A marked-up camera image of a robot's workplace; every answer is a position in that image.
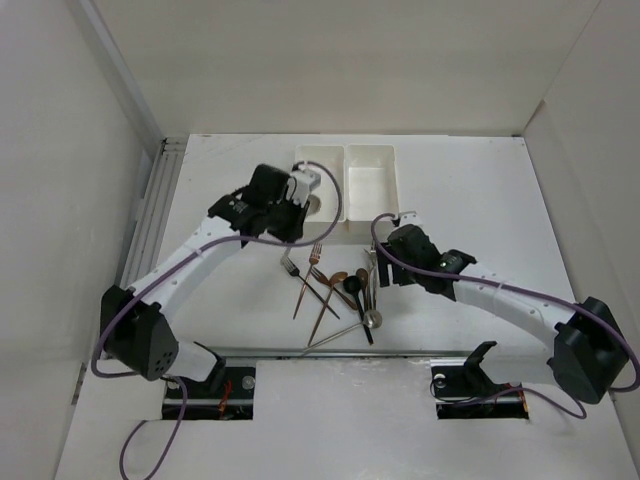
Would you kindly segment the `silver fork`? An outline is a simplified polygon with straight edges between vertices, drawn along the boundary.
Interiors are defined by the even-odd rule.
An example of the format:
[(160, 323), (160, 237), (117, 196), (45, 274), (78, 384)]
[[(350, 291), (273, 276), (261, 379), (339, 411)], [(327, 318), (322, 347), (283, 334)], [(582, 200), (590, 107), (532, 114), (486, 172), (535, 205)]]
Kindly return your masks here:
[(368, 298), (370, 309), (377, 309), (377, 253), (375, 245), (370, 245), (365, 253), (368, 258)]

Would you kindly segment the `brown spoon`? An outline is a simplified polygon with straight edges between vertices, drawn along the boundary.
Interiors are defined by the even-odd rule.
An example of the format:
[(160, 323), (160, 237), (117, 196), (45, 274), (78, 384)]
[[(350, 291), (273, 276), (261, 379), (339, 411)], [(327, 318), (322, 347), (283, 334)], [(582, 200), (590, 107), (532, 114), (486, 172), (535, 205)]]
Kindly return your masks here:
[(369, 299), (369, 273), (365, 268), (358, 268), (356, 270), (356, 277), (358, 278), (359, 282), (360, 282), (360, 289), (362, 292), (362, 296), (363, 296), (363, 301), (365, 303), (368, 302)]

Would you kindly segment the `black fork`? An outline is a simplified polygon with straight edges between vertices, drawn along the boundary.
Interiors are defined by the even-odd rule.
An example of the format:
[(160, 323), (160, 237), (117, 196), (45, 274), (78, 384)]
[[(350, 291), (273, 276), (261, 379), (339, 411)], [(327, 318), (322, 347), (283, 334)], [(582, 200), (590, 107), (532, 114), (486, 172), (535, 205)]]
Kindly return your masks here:
[[(300, 274), (299, 268), (287, 255), (281, 257), (280, 264), (290, 277), (300, 280), (303, 285), (303, 277)], [(323, 298), (309, 283), (307, 291), (311, 292), (320, 302), (323, 302)]]

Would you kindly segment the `copper fork long handle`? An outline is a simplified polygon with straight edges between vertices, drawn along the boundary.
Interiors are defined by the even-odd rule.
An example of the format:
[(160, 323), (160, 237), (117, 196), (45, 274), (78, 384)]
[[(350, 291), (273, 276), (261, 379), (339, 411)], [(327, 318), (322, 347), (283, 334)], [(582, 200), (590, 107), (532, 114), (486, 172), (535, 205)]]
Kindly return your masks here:
[(293, 319), (296, 319), (302, 300), (304, 298), (304, 295), (308, 289), (308, 280), (309, 277), (311, 275), (311, 270), (313, 267), (317, 266), (320, 258), (321, 258), (321, 253), (322, 253), (322, 244), (320, 242), (317, 242), (313, 245), (312, 250), (310, 252), (309, 255), (309, 259), (308, 259), (308, 263), (309, 263), (309, 268), (305, 274), (305, 276), (303, 277), (303, 285), (301, 287), (297, 302), (296, 302), (296, 306), (295, 306), (295, 310), (293, 313)]

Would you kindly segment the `beige spoon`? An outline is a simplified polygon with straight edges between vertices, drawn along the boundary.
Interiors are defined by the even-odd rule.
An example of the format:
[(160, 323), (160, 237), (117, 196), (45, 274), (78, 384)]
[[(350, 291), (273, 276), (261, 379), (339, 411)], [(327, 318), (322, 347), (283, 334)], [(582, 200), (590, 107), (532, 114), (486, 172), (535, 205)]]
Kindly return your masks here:
[(307, 216), (314, 216), (321, 211), (322, 201), (316, 195), (310, 195), (308, 198)]

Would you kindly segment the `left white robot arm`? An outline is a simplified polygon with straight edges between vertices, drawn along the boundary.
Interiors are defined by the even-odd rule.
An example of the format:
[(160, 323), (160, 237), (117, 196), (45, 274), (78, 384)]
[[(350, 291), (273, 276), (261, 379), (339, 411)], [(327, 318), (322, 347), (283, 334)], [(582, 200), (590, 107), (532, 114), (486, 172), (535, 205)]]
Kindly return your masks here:
[(263, 233), (271, 244), (293, 245), (303, 235), (311, 193), (321, 176), (296, 166), (286, 172), (258, 165), (248, 185), (222, 196), (198, 228), (163, 263), (128, 288), (110, 287), (101, 299), (97, 353), (148, 381), (183, 377), (201, 396), (217, 394), (224, 359), (196, 342), (179, 340), (171, 322), (182, 304), (225, 260)]

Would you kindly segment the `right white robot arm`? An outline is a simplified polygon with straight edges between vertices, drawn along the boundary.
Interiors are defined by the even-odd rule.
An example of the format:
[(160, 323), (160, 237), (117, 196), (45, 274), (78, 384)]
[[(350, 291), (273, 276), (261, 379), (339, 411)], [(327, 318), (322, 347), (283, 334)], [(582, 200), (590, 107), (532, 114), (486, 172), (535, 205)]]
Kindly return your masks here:
[(418, 285), (426, 292), (487, 312), (535, 338), (532, 353), (512, 353), (482, 341), (461, 363), (436, 366), (449, 381), (445, 396), (467, 402), (524, 383), (558, 387), (572, 399), (597, 404), (610, 392), (633, 352), (606, 303), (569, 302), (519, 287), (460, 250), (439, 250), (414, 222), (397, 222), (386, 240), (375, 238), (380, 284)]

